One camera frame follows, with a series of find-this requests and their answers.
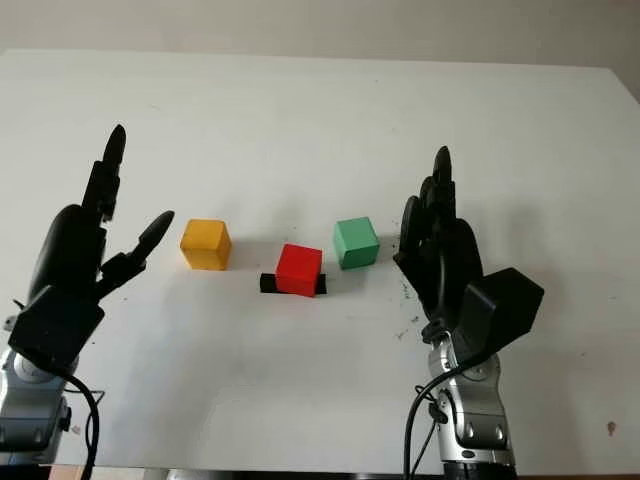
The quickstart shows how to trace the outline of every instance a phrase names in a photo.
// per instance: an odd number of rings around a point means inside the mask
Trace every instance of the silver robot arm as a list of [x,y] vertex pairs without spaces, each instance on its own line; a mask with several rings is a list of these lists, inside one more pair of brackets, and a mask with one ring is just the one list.
[[66,382],[12,349],[0,362],[0,465],[53,463],[71,422]]
[[403,474],[405,480],[414,475],[412,425],[429,399],[445,478],[511,480],[517,476],[497,353],[530,331],[544,290],[514,268],[485,275],[473,230],[456,215],[451,173],[442,147],[419,196],[407,200],[394,255],[422,303],[429,320],[422,339],[433,347],[434,379],[409,411]]
[[[0,371],[0,465],[37,465],[55,460],[71,409],[63,396],[65,384],[82,387],[97,426],[96,402],[73,377],[80,351],[104,316],[99,302],[146,268],[174,213],[158,216],[128,253],[102,263],[107,231],[120,186],[119,168],[126,135],[118,125],[102,160],[93,164],[81,205],[63,208],[53,219],[25,305],[5,322],[11,332]],[[91,446],[95,458],[97,429]],[[86,469],[83,478],[88,478]]]

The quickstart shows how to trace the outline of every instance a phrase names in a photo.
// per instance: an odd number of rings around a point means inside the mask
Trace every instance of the green cube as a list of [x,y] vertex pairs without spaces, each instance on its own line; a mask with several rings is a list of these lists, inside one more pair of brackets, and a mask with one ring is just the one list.
[[333,230],[333,246],[343,270],[375,263],[380,248],[369,217],[337,222]]

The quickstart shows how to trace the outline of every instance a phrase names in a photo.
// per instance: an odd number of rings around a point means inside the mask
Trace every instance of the red cube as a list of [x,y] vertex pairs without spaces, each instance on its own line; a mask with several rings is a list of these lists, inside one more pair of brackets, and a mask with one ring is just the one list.
[[281,292],[313,297],[321,266],[322,250],[285,243],[276,268],[276,287]]

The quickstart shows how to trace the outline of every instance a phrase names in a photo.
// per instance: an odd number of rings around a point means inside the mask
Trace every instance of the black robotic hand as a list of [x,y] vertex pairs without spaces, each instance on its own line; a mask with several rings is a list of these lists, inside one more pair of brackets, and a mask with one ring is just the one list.
[[484,276],[473,231],[456,217],[447,147],[419,196],[407,200],[394,260],[429,319],[423,340],[451,335],[460,363],[488,358],[529,332],[544,294],[514,268]]
[[118,125],[102,161],[93,164],[82,205],[69,205],[53,219],[26,305],[15,320],[9,345],[43,370],[71,368],[104,316],[100,299],[145,269],[147,256],[173,219],[172,211],[164,212],[131,252],[102,264],[107,231],[101,225],[113,217],[125,141]]

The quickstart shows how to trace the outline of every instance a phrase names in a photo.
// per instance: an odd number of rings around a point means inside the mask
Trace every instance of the wooden block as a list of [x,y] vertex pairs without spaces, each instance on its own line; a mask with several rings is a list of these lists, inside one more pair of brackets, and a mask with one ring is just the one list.
[[380,249],[369,217],[337,222],[333,230],[333,246],[343,270],[375,263]]
[[276,286],[286,293],[313,297],[322,266],[322,250],[286,243],[276,268]]
[[226,270],[231,239],[222,220],[191,219],[180,242],[187,263],[197,270]]

